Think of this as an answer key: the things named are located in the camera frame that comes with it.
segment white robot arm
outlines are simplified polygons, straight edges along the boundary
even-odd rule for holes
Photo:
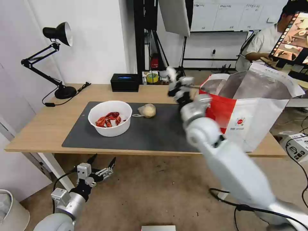
[[[81,163],[71,172],[77,172],[78,185],[70,192],[56,188],[51,197],[56,203],[55,213],[41,220],[34,231],[74,231],[74,225],[79,218],[84,204],[89,199],[91,189],[97,182],[104,181],[113,174],[116,158],[113,158],[107,168],[102,170],[92,169],[91,164],[97,154],[87,163]]]
[[[175,72],[168,68],[169,75]],[[256,215],[270,224],[268,230],[308,230],[308,215],[291,203],[281,201],[273,194],[265,174],[253,160],[235,143],[225,139],[218,124],[205,117],[211,103],[209,95],[198,95],[194,101],[187,97],[191,77],[181,77],[169,87],[177,102],[186,131],[187,141],[196,147],[207,161],[208,167],[220,180],[223,188],[237,199],[239,204],[255,208]],[[283,214],[294,218],[272,215],[260,210]]]

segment black box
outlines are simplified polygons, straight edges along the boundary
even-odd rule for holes
[[[140,77],[138,74],[113,74],[110,83],[112,91],[138,92]]]

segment plastic bowl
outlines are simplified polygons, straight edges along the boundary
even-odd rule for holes
[[[109,112],[119,112],[121,116],[121,122],[118,126],[115,126],[115,120],[112,120],[112,127],[102,128],[96,126],[96,121],[102,116],[106,116]],[[126,102],[122,101],[106,101],[99,103],[93,107],[88,115],[90,124],[95,127],[97,132],[102,136],[118,136],[123,134],[129,128],[131,124],[132,108]]]

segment white paper bag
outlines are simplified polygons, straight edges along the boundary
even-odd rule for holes
[[[213,98],[206,116],[246,152],[254,151],[291,98],[304,94],[287,74],[252,63],[246,72],[213,74],[199,94]]]

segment man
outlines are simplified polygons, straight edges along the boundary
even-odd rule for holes
[[[289,1],[282,9],[282,14],[277,24],[272,25],[266,29],[261,30],[252,39],[247,48],[244,49],[242,54],[245,56],[240,57],[237,64],[237,71],[246,71],[250,66],[250,62],[262,62],[261,57],[269,59],[269,54],[276,45],[282,32],[286,29],[293,15],[297,11],[306,11],[307,2],[303,0]]]

